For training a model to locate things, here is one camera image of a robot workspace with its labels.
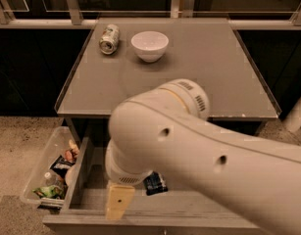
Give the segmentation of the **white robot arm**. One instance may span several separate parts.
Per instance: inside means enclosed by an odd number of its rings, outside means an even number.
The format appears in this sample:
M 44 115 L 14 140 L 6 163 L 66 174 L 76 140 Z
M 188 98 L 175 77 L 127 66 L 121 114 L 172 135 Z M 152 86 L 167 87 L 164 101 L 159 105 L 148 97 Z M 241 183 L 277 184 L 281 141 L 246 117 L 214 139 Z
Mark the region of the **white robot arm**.
M 301 235 L 301 146 L 208 121 L 205 91 L 176 79 L 120 103 L 109 120 L 109 177 L 182 182 L 273 235 Z

